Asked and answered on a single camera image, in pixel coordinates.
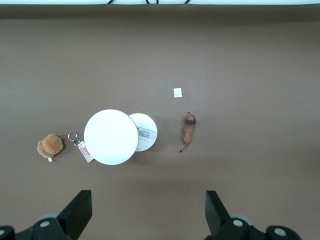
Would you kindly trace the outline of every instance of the white round object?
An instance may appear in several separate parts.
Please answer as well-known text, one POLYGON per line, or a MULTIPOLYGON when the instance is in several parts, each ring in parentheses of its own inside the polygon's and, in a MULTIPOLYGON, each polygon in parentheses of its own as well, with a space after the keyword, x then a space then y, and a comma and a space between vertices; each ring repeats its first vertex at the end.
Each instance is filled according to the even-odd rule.
POLYGON ((84 129, 84 142, 91 156, 102 164, 127 161, 138 146, 134 121, 124 112, 107 109, 93 115, 84 129))
POLYGON ((131 114, 130 118, 134 121, 139 135, 139 143, 135 151, 142 152, 151 148, 158 136, 156 123, 151 117, 143 113, 131 114))

